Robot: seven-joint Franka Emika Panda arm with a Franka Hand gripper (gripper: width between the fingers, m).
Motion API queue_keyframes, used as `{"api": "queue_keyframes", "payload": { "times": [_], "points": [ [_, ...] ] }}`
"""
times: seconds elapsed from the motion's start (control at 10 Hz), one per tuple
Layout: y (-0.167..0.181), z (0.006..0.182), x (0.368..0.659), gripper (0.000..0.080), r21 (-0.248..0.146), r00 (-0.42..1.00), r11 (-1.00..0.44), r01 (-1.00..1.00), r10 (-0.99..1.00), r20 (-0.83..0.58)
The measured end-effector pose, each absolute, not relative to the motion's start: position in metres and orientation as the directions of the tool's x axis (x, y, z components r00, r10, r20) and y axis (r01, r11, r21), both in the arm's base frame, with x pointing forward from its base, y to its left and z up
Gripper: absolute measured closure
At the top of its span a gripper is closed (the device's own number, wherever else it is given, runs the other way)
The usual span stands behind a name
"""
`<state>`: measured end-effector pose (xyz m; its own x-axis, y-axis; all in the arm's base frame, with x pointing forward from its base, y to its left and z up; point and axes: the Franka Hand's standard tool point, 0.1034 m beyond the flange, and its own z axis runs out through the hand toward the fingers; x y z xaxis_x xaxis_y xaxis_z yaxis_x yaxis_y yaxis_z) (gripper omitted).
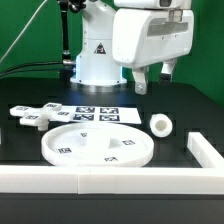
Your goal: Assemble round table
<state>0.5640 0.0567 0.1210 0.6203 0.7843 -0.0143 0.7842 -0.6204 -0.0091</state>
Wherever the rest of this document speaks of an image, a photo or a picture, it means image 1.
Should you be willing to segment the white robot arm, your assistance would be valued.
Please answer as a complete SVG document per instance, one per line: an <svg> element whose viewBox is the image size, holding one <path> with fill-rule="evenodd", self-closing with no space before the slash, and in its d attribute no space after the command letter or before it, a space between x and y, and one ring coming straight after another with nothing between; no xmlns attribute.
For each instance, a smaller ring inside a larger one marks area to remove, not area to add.
<svg viewBox="0 0 224 224"><path fill-rule="evenodd" d="M135 92L148 89L149 66L162 64L159 82L172 80L177 59L193 41L192 0L87 0L82 13L82 51L70 81L90 92L111 92L126 85L129 68Z"/></svg>

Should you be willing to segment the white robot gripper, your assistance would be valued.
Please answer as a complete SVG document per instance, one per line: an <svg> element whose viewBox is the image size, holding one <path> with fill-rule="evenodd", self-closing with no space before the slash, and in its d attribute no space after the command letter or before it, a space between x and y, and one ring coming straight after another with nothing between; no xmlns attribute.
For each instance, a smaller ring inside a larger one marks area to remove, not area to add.
<svg viewBox="0 0 224 224"><path fill-rule="evenodd" d="M170 22L169 16L170 12L166 10L120 9L115 14L113 59L118 65L133 69L137 94L147 93L147 65L164 61L159 83L169 85L177 63L176 58L191 50L193 12L183 10L180 22Z"/></svg>

